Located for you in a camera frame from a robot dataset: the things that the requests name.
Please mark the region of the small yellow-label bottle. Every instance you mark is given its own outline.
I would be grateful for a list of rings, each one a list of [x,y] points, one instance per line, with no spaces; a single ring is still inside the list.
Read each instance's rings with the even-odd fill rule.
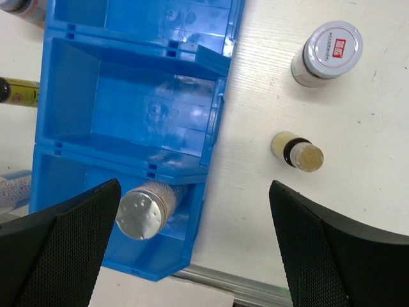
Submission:
[[[14,106],[38,107],[40,83],[1,78],[1,103]]]
[[[271,151],[288,166],[308,173],[320,169],[324,162],[324,155],[319,147],[292,132],[276,134],[271,142]]]

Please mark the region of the silver-lid shaker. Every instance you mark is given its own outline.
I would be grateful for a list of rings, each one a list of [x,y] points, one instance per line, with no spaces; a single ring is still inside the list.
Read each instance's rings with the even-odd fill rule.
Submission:
[[[20,170],[1,175],[1,213],[7,213],[29,203],[31,171]]]
[[[131,239],[151,239],[163,229],[188,189],[188,185],[147,181],[121,198],[116,224]]]

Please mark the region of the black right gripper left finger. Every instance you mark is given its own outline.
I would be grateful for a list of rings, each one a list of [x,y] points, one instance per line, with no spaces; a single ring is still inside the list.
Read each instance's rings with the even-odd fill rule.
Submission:
[[[1,224],[1,306],[88,306],[121,198],[117,179]]]

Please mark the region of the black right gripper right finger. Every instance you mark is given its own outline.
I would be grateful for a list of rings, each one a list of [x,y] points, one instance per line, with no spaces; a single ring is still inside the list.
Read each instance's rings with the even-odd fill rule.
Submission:
[[[408,236],[346,217],[277,180],[269,201],[294,306],[408,306]]]

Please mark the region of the blue three-compartment plastic bin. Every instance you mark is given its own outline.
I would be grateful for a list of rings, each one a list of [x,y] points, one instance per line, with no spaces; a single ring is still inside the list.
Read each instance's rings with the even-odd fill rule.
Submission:
[[[243,1],[49,1],[34,213],[116,178],[187,185],[148,240],[112,229],[103,265],[150,281],[189,266]]]

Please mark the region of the white-lid spice jar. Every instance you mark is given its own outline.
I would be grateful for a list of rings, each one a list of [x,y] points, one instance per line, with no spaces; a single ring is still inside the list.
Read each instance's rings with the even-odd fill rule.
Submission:
[[[291,62],[294,79],[306,87],[319,87],[349,72],[363,51],[358,29],[343,20],[322,24]]]
[[[1,0],[1,10],[40,28],[45,27],[47,0]]]

